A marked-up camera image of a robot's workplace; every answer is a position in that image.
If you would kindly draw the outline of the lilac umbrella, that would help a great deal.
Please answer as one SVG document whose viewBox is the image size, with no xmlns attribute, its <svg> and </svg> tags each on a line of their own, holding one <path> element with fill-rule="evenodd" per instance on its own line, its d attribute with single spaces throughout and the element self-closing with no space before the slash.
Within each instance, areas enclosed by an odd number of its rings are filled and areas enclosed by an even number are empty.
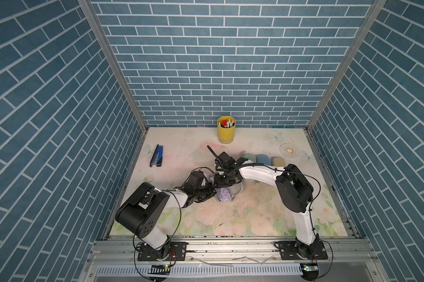
<svg viewBox="0 0 424 282">
<path fill-rule="evenodd" d="M 216 188 L 216 198 L 219 202 L 226 202 L 232 199 L 233 195 L 231 194 L 229 188 Z"/>
</svg>

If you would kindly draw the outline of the grey case front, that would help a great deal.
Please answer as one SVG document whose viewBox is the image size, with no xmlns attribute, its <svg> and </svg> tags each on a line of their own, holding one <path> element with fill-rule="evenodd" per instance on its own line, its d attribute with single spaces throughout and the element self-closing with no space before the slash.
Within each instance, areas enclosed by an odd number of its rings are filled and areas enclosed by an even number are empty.
<svg viewBox="0 0 424 282">
<path fill-rule="evenodd" d="M 257 157 L 253 154 L 249 154 L 249 153 L 244 153 L 242 154 L 242 157 L 245 159 L 248 159 L 249 161 L 256 163 L 257 162 Z"/>
</svg>

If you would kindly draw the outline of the beige zippered umbrella case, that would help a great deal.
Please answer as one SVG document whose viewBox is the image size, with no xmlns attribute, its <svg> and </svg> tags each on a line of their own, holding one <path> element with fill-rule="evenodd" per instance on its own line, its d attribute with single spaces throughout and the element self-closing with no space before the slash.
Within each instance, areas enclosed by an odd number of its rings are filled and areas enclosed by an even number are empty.
<svg viewBox="0 0 424 282">
<path fill-rule="evenodd" d="M 282 157 L 272 157 L 271 162 L 275 167 L 284 168 L 287 166 L 286 161 Z"/>
</svg>

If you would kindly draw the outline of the grey umbrella case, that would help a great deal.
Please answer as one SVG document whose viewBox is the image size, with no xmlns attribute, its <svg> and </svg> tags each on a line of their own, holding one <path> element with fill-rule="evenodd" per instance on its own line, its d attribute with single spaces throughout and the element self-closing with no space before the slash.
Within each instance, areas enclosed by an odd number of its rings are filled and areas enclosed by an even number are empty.
<svg viewBox="0 0 424 282">
<path fill-rule="evenodd" d="M 243 191 L 243 184 L 242 182 L 234 184 L 232 186 L 227 187 L 229 188 L 231 194 L 233 195 L 232 199 L 237 196 L 238 194 L 240 194 Z"/>
</svg>

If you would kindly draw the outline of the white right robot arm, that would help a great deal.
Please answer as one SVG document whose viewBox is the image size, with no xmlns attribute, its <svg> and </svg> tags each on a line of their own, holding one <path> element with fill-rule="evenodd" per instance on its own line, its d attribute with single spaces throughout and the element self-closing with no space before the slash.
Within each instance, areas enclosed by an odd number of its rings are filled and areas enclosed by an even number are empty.
<svg viewBox="0 0 424 282">
<path fill-rule="evenodd" d="M 308 181 L 310 176 L 301 173 L 294 164 L 280 168 L 246 158 L 234 160 L 225 152 L 217 155 L 210 146 L 207 149 L 215 157 L 216 189 L 228 188 L 242 180 L 255 180 L 277 188 L 281 202 L 294 215 L 297 254 L 309 260 L 318 256 L 321 245 L 311 216 L 314 188 Z"/>
</svg>

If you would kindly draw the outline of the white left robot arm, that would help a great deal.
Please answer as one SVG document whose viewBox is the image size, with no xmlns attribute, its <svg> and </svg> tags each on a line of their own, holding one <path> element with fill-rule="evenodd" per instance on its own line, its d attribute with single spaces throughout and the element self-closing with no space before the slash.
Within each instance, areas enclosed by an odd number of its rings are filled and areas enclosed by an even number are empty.
<svg viewBox="0 0 424 282">
<path fill-rule="evenodd" d="M 157 226 L 163 211 L 175 208 L 181 212 L 194 203 L 205 202 L 216 194 L 214 176 L 194 170 L 178 187 L 161 190 L 151 183 L 142 183 L 118 208 L 115 221 L 153 250 L 168 244 L 170 236 Z"/>
</svg>

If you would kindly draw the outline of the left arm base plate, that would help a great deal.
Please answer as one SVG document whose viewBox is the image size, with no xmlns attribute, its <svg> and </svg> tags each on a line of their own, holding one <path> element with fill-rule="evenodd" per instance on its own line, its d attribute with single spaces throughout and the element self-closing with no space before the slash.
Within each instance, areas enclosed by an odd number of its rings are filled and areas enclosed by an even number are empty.
<svg viewBox="0 0 424 282">
<path fill-rule="evenodd" d="M 139 262 L 185 261 L 187 245 L 187 242 L 169 242 L 159 250 L 156 250 L 150 245 L 141 242 L 136 246 L 136 251 L 138 252 L 137 260 Z"/>
</svg>

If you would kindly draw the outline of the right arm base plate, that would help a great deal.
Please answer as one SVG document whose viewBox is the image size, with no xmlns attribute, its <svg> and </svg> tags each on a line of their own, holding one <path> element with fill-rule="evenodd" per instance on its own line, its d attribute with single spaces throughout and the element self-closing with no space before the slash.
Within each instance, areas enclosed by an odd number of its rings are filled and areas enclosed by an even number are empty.
<svg viewBox="0 0 424 282">
<path fill-rule="evenodd" d="M 328 260 L 328 254 L 320 239 L 311 245 L 299 240 L 277 241 L 274 246 L 279 250 L 282 260 Z"/>
</svg>

